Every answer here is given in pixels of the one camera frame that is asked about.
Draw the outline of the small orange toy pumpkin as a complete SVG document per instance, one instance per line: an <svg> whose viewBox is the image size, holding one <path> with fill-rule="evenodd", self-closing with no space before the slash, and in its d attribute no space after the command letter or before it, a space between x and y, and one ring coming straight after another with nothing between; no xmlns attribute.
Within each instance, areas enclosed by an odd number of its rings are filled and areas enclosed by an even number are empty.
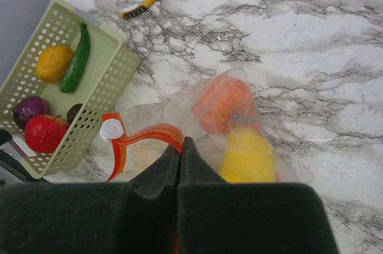
<svg viewBox="0 0 383 254"><path fill-rule="evenodd" d="M239 126L257 128L253 94L245 82L221 75L209 82L192 105L201 128L209 134L226 134Z"/></svg>

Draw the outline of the red toy tomato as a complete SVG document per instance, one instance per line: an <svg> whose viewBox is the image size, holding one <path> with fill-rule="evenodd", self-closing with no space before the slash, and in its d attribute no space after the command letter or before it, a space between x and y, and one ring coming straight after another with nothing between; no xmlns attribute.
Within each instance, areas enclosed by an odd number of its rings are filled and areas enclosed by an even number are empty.
<svg viewBox="0 0 383 254"><path fill-rule="evenodd" d="M35 152L54 153L68 128L68 122L60 116L34 116L26 124L25 143Z"/></svg>

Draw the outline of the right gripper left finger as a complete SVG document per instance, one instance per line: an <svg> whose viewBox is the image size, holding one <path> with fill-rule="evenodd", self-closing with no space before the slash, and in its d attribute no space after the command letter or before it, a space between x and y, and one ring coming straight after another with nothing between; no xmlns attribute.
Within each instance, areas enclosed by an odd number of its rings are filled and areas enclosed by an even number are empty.
<svg viewBox="0 0 383 254"><path fill-rule="evenodd" d="M1 187L2 253L169 253L180 155L125 183Z"/></svg>

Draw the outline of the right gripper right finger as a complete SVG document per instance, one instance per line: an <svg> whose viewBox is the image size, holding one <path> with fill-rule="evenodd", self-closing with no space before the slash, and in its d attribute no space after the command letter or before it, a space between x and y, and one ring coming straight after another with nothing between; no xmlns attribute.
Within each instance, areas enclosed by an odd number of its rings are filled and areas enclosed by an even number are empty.
<svg viewBox="0 0 383 254"><path fill-rule="evenodd" d="M181 253L337 253L323 203L301 183L230 184L183 142L177 188Z"/></svg>

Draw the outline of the clear zip top bag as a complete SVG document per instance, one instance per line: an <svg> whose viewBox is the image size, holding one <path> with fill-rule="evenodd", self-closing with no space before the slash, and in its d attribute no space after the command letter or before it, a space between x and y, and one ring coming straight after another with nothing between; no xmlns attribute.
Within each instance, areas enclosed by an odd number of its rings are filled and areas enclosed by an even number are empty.
<svg viewBox="0 0 383 254"><path fill-rule="evenodd" d="M102 120L100 136L114 153L110 181L135 177L168 146L184 151L188 137L227 182L296 181L263 130L242 68L195 82L162 102L103 114Z"/></svg>

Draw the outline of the yellow toy bell pepper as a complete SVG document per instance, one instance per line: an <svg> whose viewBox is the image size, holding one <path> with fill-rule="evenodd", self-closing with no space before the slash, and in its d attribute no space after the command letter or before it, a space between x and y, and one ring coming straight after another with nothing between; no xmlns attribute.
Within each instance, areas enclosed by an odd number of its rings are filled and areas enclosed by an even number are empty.
<svg viewBox="0 0 383 254"><path fill-rule="evenodd" d="M250 128L236 128L227 137L219 175L229 183L272 183L275 161L271 145Z"/></svg>

